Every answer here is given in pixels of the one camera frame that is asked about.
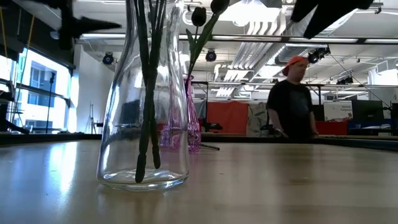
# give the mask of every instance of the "black t-shirt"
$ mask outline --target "black t-shirt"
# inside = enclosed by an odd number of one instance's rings
[[[312,100],[310,90],[304,85],[295,85],[287,80],[276,83],[269,93],[267,109],[277,112],[280,125],[290,138],[309,138],[312,135]]]

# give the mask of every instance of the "red partition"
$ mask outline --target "red partition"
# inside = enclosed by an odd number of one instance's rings
[[[219,123],[223,129],[211,132],[246,135],[248,122],[248,104],[238,101],[209,102],[207,104],[207,122]]]
[[[324,135],[347,135],[347,122],[316,122],[317,131]]]

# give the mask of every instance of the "computer monitor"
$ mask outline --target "computer monitor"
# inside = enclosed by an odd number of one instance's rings
[[[398,103],[393,103],[391,106],[391,119],[398,119]]]
[[[376,100],[352,100],[353,121],[383,122],[383,103]]]
[[[315,121],[325,121],[325,109],[323,105],[313,105],[312,110]]]

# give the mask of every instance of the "man's arm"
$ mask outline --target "man's arm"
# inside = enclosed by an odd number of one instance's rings
[[[310,110],[311,132],[312,132],[312,135],[318,135],[317,126],[316,126],[316,122],[315,122],[315,115],[313,113],[312,98],[311,98],[310,90],[308,90],[307,96],[308,96],[308,108]]]
[[[267,102],[267,110],[268,110],[268,116],[272,121],[274,129],[279,129],[283,133],[283,127],[280,124],[279,120],[279,115],[278,115],[278,108],[280,108],[280,102],[281,102],[281,92],[280,92],[280,86],[279,84],[275,84],[274,87],[272,87],[271,91],[269,92],[268,96],[268,102]]]
[[[311,111],[311,113],[310,113],[310,124],[311,124],[312,134],[318,135],[317,126],[315,123],[315,115],[313,114],[313,111]]]
[[[283,131],[282,126],[280,125],[278,113],[273,109],[268,109],[268,115],[272,121],[272,124],[274,125],[274,128]]]

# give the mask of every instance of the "glass vase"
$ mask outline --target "glass vase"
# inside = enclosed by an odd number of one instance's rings
[[[149,2],[143,1],[142,6],[148,36],[145,44],[151,50],[153,26],[149,19]],[[159,65],[150,68],[157,74],[153,81],[143,78],[148,68],[142,66],[135,7],[133,0],[126,0],[126,42],[109,92],[97,179],[117,189],[167,189],[183,183],[188,177],[187,100],[178,54],[183,2],[165,3]],[[148,90],[149,82],[154,82],[153,89]],[[146,106],[153,108],[151,113]],[[153,119],[146,123],[148,117]],[[171,120],[172,130],[165,138],[174,139],[175,143],[173,148],[171,144],[161,147],[160,133]],[[142,147],[145,139],[147,147]]]

